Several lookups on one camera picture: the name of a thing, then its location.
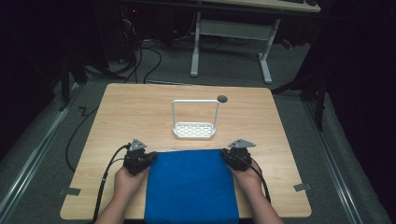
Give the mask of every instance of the desk leg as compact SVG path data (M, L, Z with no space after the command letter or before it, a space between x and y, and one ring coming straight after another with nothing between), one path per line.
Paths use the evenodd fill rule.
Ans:
M277 27L279 26L279 23L280 23L280 19L277 19L274 22L274 25L270 31L269 36L268 36L267 46L265 47L265 51L264 51L264 53L259 54L260 64L262 66L262 75L264 76L264 81L267 84L272 83L270 70L268 69L267 57L268 57L268 53L270 52L271 46L274 42L274 38L275 38Z
M198 76L198 65L199 65L199 35L201 33L201 12L197 12L197 22L195 25L195 46L194 52L192 53L191 62L191 76Z

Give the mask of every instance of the forearm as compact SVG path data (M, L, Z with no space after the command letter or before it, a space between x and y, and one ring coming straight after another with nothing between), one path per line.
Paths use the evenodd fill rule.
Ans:
M247 192L247 200L252 209L255 224L283 223L274 207L267 201L261 191Z
M96 220L95 224L123 223L127 205L128 200L113 197L107 207L103 210L102 214Z

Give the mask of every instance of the table top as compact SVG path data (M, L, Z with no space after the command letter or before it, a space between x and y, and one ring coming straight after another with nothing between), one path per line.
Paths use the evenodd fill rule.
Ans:
M219 95L225 95L228 102L219 106L217 130L213 138L175 138L172 131L174 100L216 100ZM176 110L177 119L183 119L186 111L195 113L195 118L203 118L208 112L203 112L205 109L201 109L203 107L199 104L194 106L197 105L200 106L199 109L185 110L177 107L181 109ZM61 210L62 218L92 218L97 192L108 162L119 147L134 138L147 145L147 152L223 148L240 138L255 143L257 146L248 150L263 170L275 210L281 217L308 217L311 214L306 193L303 190L296 191L293 187L301 184L302 180L274 98L268 89L110 84L106 88L70 185L70 188L81 189L81 192L78 196L66 196ZM119 153L118 158L123 158L125 152ZM112 197L114 174L121 166L122 161L118 161L109 170L101 211ZM126 218L144 217L146 185L147 179L128 206ZM236 183L235 195L240 217L251 217L245 196Z
M306 2L292 3L280 0L202 0L207 3L231 4L245 7L266 7L273 9L292 10L301 12L320 12L318 5L311 7Z

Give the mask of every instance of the blue cloth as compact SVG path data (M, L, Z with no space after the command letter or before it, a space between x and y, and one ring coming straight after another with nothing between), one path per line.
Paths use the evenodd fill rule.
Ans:
M238 223L233 175L220 150L159 153L148 173L145 221Z

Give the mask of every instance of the white wire basket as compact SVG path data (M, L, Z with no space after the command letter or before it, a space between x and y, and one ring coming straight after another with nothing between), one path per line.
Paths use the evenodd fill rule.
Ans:
M176 104L179 103L213 103L216 104L216 112L213 123L211 122L177 122ZM172 103L173 132L176 138L180 139L211 139L216 132L216 120L218 118L218 100L175 100Z

